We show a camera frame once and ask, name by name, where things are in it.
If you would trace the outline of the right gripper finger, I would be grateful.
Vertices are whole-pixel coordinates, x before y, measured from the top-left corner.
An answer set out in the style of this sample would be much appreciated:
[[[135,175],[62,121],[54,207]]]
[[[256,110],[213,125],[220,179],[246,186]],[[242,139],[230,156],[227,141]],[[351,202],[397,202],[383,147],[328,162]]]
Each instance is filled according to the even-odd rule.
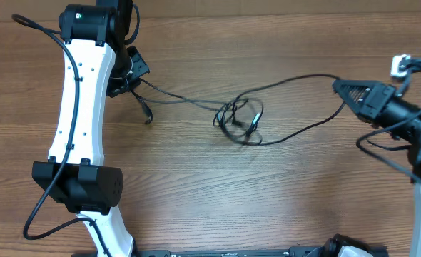
[[[352,111],[360,111],[370,87],[337,87],[335,93],[350,107]]]
[[[372,88],[378,81],[373,80],[335,80],[332,84],[334,90],[343,89],[346,87],[357,87],[357,88]]]

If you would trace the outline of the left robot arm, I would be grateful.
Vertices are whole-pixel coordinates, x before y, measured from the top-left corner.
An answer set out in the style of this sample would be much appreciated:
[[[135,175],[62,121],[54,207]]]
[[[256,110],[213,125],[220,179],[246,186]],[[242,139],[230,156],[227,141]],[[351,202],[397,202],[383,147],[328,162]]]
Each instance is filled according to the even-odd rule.
[[[103,115],[107,98],[133,92],[149,71],[133,44],[139,23],[132,1],[97,1],[68,5],[48,31],[64,53],[64,87],[47,160],[32,177],[87,227],[97,256],[138,255],[119,208],[122,171],[104,163]]]

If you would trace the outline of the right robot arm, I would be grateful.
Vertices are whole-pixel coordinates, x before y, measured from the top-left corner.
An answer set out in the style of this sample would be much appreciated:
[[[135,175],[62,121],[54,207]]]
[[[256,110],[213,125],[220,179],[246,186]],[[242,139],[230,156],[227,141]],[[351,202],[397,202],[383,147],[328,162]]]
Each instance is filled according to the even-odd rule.
[[[407,160],[414,184],[415,217],[410,256],[421,256],[421,108],[397,95],[396,88],[379,81],[336,80],[333,91],[361,120],[409,142]]]

